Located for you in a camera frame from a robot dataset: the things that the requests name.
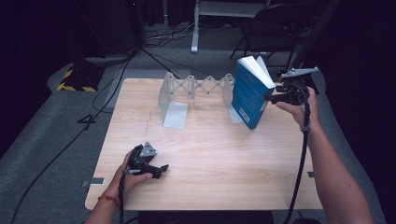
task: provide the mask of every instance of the bracelet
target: bracelet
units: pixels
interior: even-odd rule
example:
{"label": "bracelet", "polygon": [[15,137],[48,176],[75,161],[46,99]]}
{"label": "bracelet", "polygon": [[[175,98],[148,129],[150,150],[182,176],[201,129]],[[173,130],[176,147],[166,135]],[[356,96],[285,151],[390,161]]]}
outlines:
{"label": "bracelet", "polygon": [[100,197],[98,197],[98,200],[106,200],[106,201],[113,201],[113,203],[116,205],[116,207],[120,206],[120,200],[118,198],[114,198],[111,196],[107,196],[107,195],[102,195]]}

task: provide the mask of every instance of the chair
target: chair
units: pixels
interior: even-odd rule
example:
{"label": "chair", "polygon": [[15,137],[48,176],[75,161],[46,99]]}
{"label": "chair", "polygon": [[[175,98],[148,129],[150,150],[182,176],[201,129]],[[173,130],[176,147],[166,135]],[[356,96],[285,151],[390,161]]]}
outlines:
{"label": "chair", "polygon": [[289,51],[290,55],[285,65],[268,65],[268,67],[285,66],[287,71],[300,33],[312,25],[315,12],[314,4],[276,4],[263,8],[251,21],[240,24],[243,36],[230,59],[243,42],[245,42],[245,57],[247,51],[272,52],[267,58],[276,51]]}

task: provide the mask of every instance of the book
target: book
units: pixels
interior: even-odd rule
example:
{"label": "book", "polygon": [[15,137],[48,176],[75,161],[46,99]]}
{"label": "book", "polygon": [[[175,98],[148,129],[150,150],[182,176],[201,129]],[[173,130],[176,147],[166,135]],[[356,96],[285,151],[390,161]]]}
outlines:
{"label": "book", "polygon": [[253,56],[237,60],[231,104],[250,130],[257,127],[268,104],[265,96],[274,89],[275,83],[261,56],[257,60]]}

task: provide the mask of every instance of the person's right hand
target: person's right hand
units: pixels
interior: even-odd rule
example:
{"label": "person's right hand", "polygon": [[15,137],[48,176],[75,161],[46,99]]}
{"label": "person's right hand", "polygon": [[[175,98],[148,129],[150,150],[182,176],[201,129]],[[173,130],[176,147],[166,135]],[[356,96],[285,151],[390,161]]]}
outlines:
{"label": "person's right hand", "polygon": [[[311,110],[311,115],[309,118],[311,118],[311,122],[317,122],[318,121],[317,96],[314,89],[308,87],[308,91],[309,91],[308,103],[309,103],[309,108]],[[291,105],[284,102],[278,102],[276,103],[276,106],[291,113],[293,115],[294,120],[300,125],[300,128],[304,127],[304,111],[300,105]]]}

